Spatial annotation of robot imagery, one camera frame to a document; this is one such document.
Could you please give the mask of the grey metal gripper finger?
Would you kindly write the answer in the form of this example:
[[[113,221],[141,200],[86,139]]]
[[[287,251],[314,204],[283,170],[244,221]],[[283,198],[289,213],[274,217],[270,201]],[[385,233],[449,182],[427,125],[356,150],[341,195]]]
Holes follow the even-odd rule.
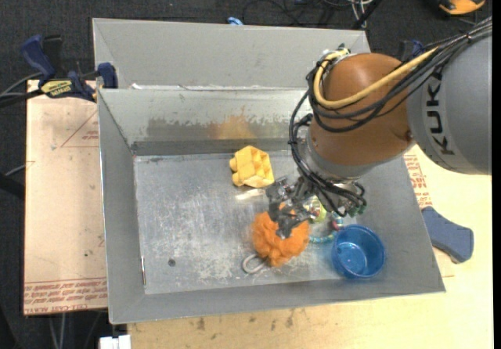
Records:
[[[292,229],[298,228],[304,222],[310,222],[311,214],[309,211],[309,203],[309,199],[291,200],[291,207],[294,211],[294,214],[292,216]]]
[[[269,217],[278,225],[276,235],[286,239],[290,236],[288,217],[280,210],[280,206],[288,199],[287,190],[282,182],[273,182],[265,193],[269,201]]]

